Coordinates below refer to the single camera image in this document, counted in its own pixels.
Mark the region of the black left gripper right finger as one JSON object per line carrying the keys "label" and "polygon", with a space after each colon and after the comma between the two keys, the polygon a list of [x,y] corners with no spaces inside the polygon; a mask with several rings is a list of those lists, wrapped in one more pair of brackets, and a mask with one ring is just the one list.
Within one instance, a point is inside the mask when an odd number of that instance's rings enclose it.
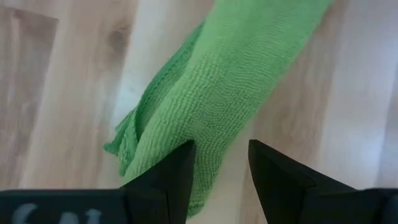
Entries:
{"label": "black left gripper right finger", "polygon": [[397,189],[354,189],[255,139],[248,158],[268,224],[397,224]]}

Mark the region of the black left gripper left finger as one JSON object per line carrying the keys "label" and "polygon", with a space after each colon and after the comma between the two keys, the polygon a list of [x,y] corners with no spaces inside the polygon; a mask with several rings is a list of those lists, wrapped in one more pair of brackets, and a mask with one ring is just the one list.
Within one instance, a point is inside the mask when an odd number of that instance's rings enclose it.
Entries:
{"label": "black left gripper left finger", "polygon": [[195,154],[188,141],[118,189],[3,190],[1,223],[185,223]]}

